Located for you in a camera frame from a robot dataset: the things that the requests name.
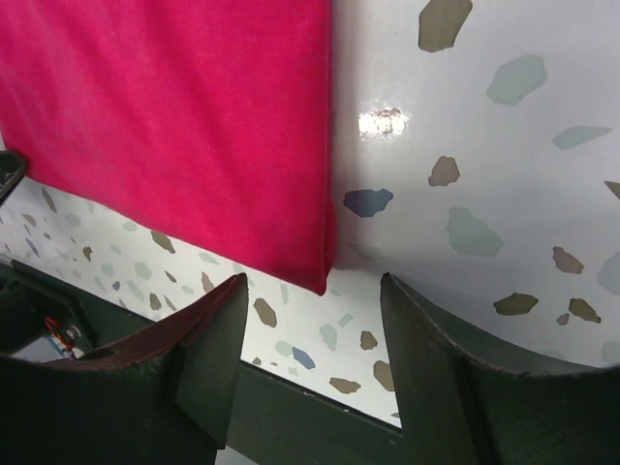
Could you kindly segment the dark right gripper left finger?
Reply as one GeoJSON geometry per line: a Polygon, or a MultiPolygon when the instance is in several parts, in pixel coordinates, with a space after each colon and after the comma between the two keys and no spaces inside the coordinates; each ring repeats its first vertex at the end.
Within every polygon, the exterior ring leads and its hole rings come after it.
{"type": "Polygon", "coordinates": [[[248,310],[237,274],[76,360],[1,359],[5,464],[211,464],[227,442],[248,310]]]}

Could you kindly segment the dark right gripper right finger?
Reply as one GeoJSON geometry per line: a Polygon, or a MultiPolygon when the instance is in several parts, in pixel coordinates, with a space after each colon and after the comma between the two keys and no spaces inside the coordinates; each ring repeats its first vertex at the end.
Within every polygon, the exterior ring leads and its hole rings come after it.
{"type": "Polygon", "coordinates": [[[472,325],[387,273],[381,313],[416,464],[615,464],[619,370],[541,355],[472,325]]]}

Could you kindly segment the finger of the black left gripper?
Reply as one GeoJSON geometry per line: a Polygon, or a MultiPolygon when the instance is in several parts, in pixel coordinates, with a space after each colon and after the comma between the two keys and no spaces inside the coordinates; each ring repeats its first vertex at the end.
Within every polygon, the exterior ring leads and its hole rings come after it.
{"type": "Polygon", "coordinates": [[[0,203],[4,203],[28,169],[27,159],[17,151],[0,152],[0,203]]]}

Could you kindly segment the magenta t shirt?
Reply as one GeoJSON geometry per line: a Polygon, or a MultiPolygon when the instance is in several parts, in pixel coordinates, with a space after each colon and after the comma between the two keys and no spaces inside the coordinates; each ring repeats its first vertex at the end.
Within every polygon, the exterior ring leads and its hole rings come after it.
{"type": "Polygon", "coordinates": [[[31,176],[316,294],[336,255],[327,1],[5,1],[31,176]]]}

